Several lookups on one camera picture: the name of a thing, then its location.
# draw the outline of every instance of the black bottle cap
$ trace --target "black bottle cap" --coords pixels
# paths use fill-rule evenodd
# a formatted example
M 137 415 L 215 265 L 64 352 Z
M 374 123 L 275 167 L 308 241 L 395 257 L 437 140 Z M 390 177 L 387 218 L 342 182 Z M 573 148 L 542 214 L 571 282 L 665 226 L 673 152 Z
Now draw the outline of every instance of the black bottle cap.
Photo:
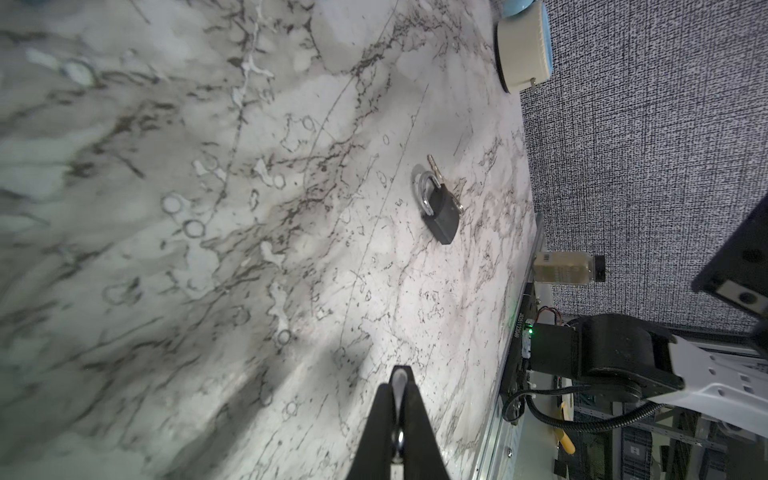
M 605 255 L 594 256 L 594 281 L 605 281 Z

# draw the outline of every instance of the white cylindrical container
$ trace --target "white cylindrical container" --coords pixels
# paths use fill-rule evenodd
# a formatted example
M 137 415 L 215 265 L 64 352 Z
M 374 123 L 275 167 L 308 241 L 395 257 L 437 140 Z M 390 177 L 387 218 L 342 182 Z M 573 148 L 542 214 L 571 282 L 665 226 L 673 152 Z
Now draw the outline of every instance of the white cylindrical container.
M 549 19 L 544 3 L 537 0 L 496 25 L 498 76 L 505 91 L 520 91 L 540 84 L 552 74 Z

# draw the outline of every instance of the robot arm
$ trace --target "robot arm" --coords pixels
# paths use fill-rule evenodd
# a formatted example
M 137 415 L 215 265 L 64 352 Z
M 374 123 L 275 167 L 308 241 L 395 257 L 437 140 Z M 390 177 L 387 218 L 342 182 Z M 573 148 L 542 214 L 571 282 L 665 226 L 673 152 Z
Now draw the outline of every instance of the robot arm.
M 611 401 L 680 406 L 768 436 L 768 374 L 631 316 L 534 325 L 530 367 L 590 385 L 589 393 Z
M 768 374 L 710 355 L 685 339 L 669 344 L 682 390 L 651 397 L 768 437 Z

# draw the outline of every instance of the yellow object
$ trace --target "yellow object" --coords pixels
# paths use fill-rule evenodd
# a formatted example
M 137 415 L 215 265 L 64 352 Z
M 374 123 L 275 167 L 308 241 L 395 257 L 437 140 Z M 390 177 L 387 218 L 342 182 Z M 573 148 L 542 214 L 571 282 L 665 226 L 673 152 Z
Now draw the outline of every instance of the yellow object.
M 576 453 L 576 447 L 574 446 L 574 443 L 570 438 L 568 438 L 568 434 L 563 432 L 563 429 L 555 429 L 554 436 L 558 437 L 558 442 L 560 442 L 560 445 L 563 445 L 563 450 L 565 450 L 565 453 L 569 455 Z
M 570 405 L 571 409 L 569 410 L 569 405 L 566 402 L 563 402 L 560 404 L 560 413 L 565 420 L 573 420 L 573 405 Z M 568 434 L 563 431 L 563 429 L 554 429 L 554 436 L 558 438 L 558 442 L 560 442 L 560 445 L 563 445 L 563 450 L 565 450 L 565 453 L 569 455 L 573 455 L 576 453 L 576 446 L 571 441 L 571 438 L 568 437 Z

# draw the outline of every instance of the red wire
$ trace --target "red wire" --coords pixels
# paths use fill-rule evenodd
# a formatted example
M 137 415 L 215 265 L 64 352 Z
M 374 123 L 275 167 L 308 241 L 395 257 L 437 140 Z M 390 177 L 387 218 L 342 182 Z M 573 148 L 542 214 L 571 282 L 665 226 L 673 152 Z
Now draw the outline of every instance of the red wire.
M 546 306 L 546 305 L 538 309 L 538 312 L 536 313 L 536 318 L 534 319 L 533 323 L 538 322 L 538 317 L 541 315 L 541 312 L 544 312 L 544 311 L 552 312 L 552 314 L 554 315 L 554 323 L 556 325 L 562 325 L 563 315 L 560 313 L 560 310 L 554 308 L 553 306 Z

